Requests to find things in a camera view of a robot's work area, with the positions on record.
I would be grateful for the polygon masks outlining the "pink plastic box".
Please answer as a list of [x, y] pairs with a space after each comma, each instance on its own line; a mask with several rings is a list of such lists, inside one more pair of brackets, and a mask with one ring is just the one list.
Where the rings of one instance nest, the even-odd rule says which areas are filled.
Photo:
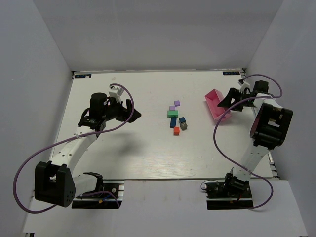
[[226, 108], [218, 107], [218, 104], [224, 99], [224, 96], [219, 90], [213, 89], [204, 97], [213, 120], [217, 123], [222, 114], [226, 111]]

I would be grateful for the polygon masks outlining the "green arch wood block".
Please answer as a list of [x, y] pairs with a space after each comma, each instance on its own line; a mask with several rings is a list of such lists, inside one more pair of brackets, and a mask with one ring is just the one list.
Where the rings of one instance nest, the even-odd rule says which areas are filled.
[[178, 110], [168, 110], [167, 111], [167, 117], [168, 118], [172, 118], [172, 117], [178, 117], [178, 115], [179, 115], [179, 112], [178, 112]]

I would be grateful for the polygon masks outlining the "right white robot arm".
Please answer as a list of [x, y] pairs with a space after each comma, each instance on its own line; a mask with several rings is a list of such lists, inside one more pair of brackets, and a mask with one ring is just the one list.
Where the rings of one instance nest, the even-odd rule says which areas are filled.
[[269, 83], [259, 80], [253, 90], [243, 79], [239, 80], [240, 89], [230, 88], [228, 95], [218, 104], [218, 107], [241, 112], [244, 107], [252, 107], [256, 118], [250, 129], [248, 144], [239, 163], [225, 176], [221, 191], [232, 197], [241, 195], [249, 187], [249, 180], [262, 158], [275, 147], [285, 141], [293, 111], [276, 102], [268, 93]]

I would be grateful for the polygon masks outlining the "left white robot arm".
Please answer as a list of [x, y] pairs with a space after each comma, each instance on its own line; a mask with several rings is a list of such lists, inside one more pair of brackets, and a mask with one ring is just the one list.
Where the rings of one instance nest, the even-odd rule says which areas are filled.
[[94, 93], [89, 108], [81, 115], [72, 141], [48, 162], [39, 162], [35, 168], [35, 199], [56, 206], [68, 207], [78, 196], [101, 197], [104, 190], [103, 177], [94, 172], [85, 172], [76, 177], [73, 170], [80, 158], [104, 131], [106, 122], [117, 120], [132, 123], [141, 117], [127, 99], [119, 102], [105, 93]]

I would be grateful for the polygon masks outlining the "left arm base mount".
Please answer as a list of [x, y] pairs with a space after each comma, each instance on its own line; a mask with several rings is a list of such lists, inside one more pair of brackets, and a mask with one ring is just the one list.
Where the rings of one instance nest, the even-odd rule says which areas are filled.
[[124, 181], [105, 180], [96, 194], [91, 191], [74, 198], [71, 208], [118, 210], [123, 201], [124, 185]]

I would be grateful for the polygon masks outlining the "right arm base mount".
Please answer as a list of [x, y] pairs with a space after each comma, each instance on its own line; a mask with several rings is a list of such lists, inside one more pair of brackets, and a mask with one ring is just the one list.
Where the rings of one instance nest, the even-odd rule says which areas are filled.
[[224, 182], [206, 180], [200, 185], [206, 194], [207, 210], [242, 210], [254, 207], [250, 185], [245, 189], [226, 186]]

